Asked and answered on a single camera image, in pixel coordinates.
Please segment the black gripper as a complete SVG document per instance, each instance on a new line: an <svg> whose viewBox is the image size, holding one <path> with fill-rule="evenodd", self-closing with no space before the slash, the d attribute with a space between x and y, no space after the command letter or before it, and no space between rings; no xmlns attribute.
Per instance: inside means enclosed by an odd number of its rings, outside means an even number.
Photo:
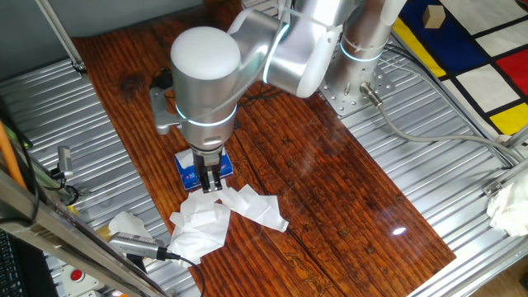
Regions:
<svg viewBox="0 0 528 297"><path fill-rule="evenodd" d="M195 170L199 173L202 191L209 193L223 189L220 173L224 146L201 149L191 146Z"/></svg>

